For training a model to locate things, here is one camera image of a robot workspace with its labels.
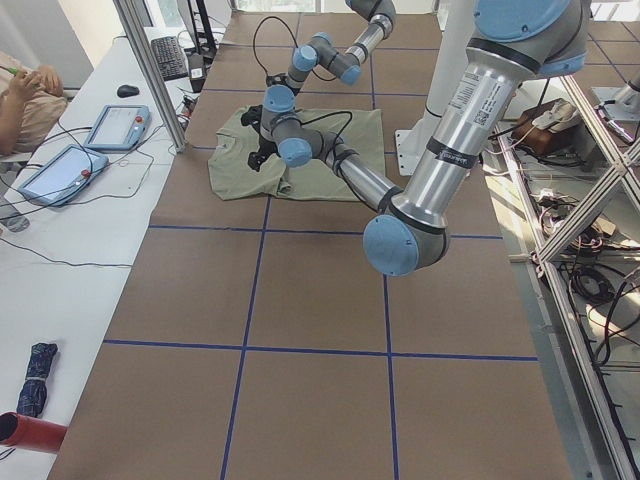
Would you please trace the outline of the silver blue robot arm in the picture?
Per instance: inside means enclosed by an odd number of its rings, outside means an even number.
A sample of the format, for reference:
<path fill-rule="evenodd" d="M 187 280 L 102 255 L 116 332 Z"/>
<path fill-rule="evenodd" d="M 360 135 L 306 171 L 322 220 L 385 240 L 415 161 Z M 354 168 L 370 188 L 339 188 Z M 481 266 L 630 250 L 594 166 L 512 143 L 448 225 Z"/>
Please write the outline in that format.
<path fill-rule="evenodd" d="M 346 5 L 368 24 L 344 52 L 334 45 L 326 32 L 317 32 L 307 43 L 299 44 L 291 28 L 281 17 L 269 15 L 259 22 L 252 38 L 252 53 L 265 74 L 265 84 L 268 88 L 284 86 L 293 96 L 297 96 L 310 74 L 325 82 L 338 79 L 349 86 L 358 81 L 362 67 L 371 53 L 393 32 L 396 9 L 394 3 L 388 0 L 346 1 Z M 280 22 L 289 33 L 294 45 L 288 70 L 273 75 L 269 74 L 257 53 L 258 33 L 262 25 L 269 20 Z"/>
<path fill-rule="evenodd" d="M 327 34 L 314 35 L 295 49 L 285 74 L 268 80 L 262 104 L 243 116 L 242 124 L 253 127 L 259 137 L 248 164 L 258 170 L 272 155 L 293 168 L 323 161 L 376 213 L 363 236 L 369 263 L 385 275 L 404 276 L 446 254 L 446 208 L 516 88 L 583 66 L 590 5 L 477 2 L 466 46 L 467 67 L 405 188 L 369 169 L 340 134 L 306 127 L 295 111 L 296 96 L 314 68 L 353 84 L 371 52 L 391 35 L 396 17 L 392 2 L 354 1 L 350 7 L 368 23 L 350 48 L 340 52 Z"/>

